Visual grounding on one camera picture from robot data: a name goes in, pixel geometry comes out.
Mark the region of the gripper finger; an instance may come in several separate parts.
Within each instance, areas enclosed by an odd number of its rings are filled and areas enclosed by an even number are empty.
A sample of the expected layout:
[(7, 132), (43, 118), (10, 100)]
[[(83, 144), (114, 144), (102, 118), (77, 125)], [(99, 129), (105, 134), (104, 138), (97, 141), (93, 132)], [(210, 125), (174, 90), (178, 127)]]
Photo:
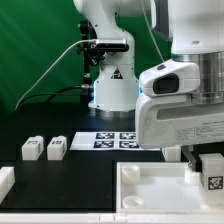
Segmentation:
[(189, 167), (194, 172), (200, 171), (200, 158), (199, 153), (196, 151), (196, 149), (190, 145), (190, 146), (184, 146), (183, 147), (183, 154), (188, 160)]

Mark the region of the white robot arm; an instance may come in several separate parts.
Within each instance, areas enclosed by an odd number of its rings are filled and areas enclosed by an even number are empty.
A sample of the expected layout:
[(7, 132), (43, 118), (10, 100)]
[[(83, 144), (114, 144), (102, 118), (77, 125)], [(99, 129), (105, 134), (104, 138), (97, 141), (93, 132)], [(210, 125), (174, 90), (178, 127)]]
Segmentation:
[[(224, 0), (73, 1), (97, 35), (91, 109), (133, 111), (141, 148), (179, 146), (194, 171), (224, 173)], [(171, 41), (171, 58), (135, 76), (134, 40), (115, 18), (145, 12)]]

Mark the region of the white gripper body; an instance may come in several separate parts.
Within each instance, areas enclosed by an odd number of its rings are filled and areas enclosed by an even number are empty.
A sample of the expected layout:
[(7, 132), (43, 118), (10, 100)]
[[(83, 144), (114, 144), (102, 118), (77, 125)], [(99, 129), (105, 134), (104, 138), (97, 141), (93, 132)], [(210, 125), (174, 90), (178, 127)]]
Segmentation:
[(150, 98), (136, 104), (136, 140), (143, 149), (224, 141), (224, 103), (193, 105), (188, 95)]

